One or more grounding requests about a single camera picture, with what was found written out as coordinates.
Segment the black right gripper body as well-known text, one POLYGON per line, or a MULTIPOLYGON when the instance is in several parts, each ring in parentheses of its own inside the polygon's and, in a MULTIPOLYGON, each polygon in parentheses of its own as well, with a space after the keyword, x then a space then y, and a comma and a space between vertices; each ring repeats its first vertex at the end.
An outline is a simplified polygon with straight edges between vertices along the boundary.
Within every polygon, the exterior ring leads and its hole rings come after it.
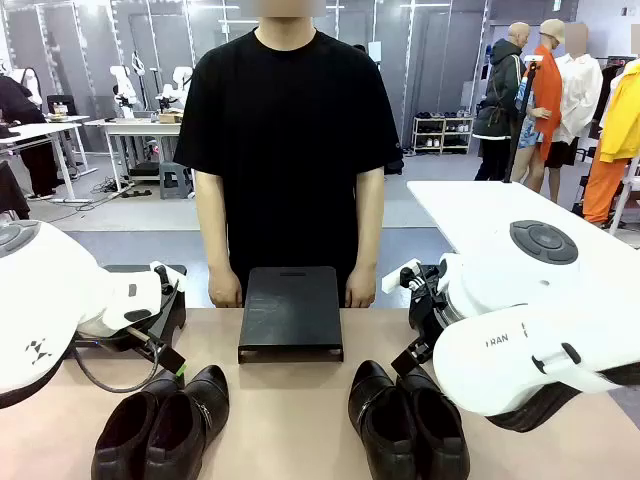
POLYGON ((423 331, 417 332, 418 342, 426 343, 432 349, 447 326, 443 315, 447 303, 444 296, 437 292, 437 284, 440 280, 439 267, 419 264, 418 268, 419 272, 410 283, 413 288, 412 293, 424 295, 425 302, 429 304, 429 313, 424 318, 423 331))

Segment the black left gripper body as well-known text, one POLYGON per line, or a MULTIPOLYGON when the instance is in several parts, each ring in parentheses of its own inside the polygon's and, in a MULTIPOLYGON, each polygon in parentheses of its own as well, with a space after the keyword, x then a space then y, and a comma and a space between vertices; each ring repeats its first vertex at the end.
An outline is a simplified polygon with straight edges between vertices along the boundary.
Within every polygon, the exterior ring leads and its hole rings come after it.
POLYGON ((161 361, 161 357, 166 350, 166 343, 162 339, 132 326, 126 327, 124 331, 132 349, 151 362, 161 361))

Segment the person's right forearm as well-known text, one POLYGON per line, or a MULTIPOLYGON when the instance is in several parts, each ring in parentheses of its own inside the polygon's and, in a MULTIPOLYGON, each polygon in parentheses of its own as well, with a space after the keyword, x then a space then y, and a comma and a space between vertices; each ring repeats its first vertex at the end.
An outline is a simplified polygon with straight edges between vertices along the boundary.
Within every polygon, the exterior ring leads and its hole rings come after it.
POLYGON ((211 272, 230 272, 227 223, 224 215, 204 213, 199 216, 207 264, 211 272))

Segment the person in black T-shirt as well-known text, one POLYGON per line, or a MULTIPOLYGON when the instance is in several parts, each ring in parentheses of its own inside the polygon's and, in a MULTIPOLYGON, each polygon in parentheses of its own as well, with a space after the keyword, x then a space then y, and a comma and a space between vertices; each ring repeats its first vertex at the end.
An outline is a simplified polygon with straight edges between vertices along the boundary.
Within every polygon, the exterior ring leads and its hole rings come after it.
POLYGON ((384 169, 401 157, 376 64, 310 29, 293 50, 251 31, 207 52, 174 159, 195 173, 198 219, 226 218, 243 301, 255 268, 328 266, 345 306, 358 218, 383 215, 384 169))

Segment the background person in black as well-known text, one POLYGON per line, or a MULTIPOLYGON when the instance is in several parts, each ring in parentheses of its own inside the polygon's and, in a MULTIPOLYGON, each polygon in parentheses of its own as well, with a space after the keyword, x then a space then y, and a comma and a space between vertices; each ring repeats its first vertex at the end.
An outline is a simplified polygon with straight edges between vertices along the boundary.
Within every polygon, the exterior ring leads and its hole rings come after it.
MULTIPOLYGON (((5 122, 19 122, 21 125, 46 124, 41 110, 31 101, 31 96, 30 90, 24 85, 0 74, 0 112, 5 122)), ((44 136, 40 136, 18 142, 21 145, 39 141, 38 145, 20 150, 21 159, 31 179, 32 199, 54 195, 55 189, 61 184, 52 146, 45 143, 45 140, 44 136)))

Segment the person's left hand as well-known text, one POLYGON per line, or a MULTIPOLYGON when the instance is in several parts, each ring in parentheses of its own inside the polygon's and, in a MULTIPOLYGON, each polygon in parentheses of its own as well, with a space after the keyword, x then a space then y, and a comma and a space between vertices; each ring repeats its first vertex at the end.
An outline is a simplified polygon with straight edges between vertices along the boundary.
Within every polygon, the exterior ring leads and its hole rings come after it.
POLYGON ((376 266, 356 266, 346 282, 345 307, 368 308, 375 301, 376 266))

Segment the person's right hand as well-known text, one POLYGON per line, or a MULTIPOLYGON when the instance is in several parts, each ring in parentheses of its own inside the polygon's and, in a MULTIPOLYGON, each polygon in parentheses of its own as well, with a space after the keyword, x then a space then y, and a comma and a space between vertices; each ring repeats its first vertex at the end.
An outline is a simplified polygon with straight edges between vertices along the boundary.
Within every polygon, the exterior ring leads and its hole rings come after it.
POLYGON ((209 267, 208 293, 216 308, 241 308, 243 306, 241 283, 229 266, 209 267))

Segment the large white table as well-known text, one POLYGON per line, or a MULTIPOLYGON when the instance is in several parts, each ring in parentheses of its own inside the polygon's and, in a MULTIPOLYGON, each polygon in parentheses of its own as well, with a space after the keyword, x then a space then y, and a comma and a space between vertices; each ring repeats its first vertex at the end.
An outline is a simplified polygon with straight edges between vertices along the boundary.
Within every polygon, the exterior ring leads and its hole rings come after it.
POLYGON ((458 253, 475 252, 517 220, 551 224, 576 242, 580 274, 597 295, 640 305, 640 251, 519 183, 409 181, 407 188, 458 253))

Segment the white shoe rack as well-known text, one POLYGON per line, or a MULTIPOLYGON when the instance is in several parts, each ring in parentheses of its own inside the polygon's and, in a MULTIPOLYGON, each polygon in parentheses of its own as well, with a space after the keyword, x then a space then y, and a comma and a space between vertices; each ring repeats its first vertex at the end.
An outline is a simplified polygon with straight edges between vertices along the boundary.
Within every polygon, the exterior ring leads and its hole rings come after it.
POLYGON ((474 119, 423 112, 413 119, 411 151, 414 154, 466 154, 469 151, 474 119))

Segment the mannequin in dark jacket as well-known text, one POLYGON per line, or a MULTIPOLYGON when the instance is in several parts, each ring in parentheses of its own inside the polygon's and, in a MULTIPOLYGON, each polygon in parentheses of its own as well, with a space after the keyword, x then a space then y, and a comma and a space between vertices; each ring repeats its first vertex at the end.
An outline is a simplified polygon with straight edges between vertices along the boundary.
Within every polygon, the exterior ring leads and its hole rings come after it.
POLYGON ((521 54, 529 35, 528 24, 513 23, 507 37, 499 39, 491 50, 487 88, 473 125, 473 137, 480 140, 482 149, 476 181, 505 178, 518 117, 515 98, 525 71, 521 54))

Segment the white background workbench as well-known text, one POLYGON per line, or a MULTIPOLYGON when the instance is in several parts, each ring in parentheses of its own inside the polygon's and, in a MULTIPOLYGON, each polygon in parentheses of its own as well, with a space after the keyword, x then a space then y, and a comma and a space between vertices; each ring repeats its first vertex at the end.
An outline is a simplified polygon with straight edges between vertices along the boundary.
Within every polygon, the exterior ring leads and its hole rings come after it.
POLYGON ((179 124, 150 118, 98 119, 84 125, 101 131, 118 192, 125 189, 123 181, 128 186, 136 181, 159 182, 159 165, 172 159, 172 139, 180 131, 179 124))

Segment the white background desk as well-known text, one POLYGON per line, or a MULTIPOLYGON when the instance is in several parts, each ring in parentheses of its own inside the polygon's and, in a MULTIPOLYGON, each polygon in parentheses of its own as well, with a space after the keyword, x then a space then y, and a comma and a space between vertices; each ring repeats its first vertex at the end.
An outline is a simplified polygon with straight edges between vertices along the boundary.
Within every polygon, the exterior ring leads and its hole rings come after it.
POLYGON ((9 153, 18 153, 28 148, 33 148, 49 143, 53 148, 54 158, 62 170, 67 196, 62 198, 51 198, 53 203, 86 205, 92 200, 77 198, 69 170, 64 159, 63 147, 68 144, 66 132, 76 141, 82 159, 82 169, 79 177, 94 173, 96 168, 91 168, 87 161, 84 144, 80 135, 81 123, 75 122, 53 122, 38 123, 11 127, 9 132, 11 137, 0 139, 0 156, 9 153))

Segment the mannequin in orange garment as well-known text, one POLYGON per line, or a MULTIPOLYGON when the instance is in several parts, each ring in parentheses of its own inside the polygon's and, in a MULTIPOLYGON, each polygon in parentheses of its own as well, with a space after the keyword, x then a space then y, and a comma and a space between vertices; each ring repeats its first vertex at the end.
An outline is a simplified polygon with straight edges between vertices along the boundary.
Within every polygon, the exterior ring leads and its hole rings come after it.
POLYGON ((516 107, 524 112, 510 180, 540 192, 552 138, 561 123, 562 78, 553 51, 565 41, 565 24, 545 20, 539 27, 540 41, 516 96, 516 107))

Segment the figure in white shirt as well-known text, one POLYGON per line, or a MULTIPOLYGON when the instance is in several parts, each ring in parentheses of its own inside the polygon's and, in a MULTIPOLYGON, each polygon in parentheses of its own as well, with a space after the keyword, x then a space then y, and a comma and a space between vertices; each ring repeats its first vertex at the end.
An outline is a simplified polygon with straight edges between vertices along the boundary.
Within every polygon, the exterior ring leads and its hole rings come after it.
POLYGON ((545 162, 554 203, 558 202, 561 168, 574 163, 580 134, 593 119, 603 84, 599 61, 587 52, 588 36, 584 23, 566 24, 565 54, 556 59, 563 81, 562 120, 545 162))

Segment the yellow hanging jacket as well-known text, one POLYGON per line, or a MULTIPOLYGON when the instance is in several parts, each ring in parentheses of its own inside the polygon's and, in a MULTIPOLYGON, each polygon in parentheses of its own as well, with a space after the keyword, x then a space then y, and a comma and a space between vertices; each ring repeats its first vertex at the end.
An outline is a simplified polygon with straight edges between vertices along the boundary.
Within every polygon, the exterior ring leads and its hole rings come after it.
POLYGON ((600 160, 613 163, 640 153, 640 58, 629 62, 613 93, 600 139, 600 160))

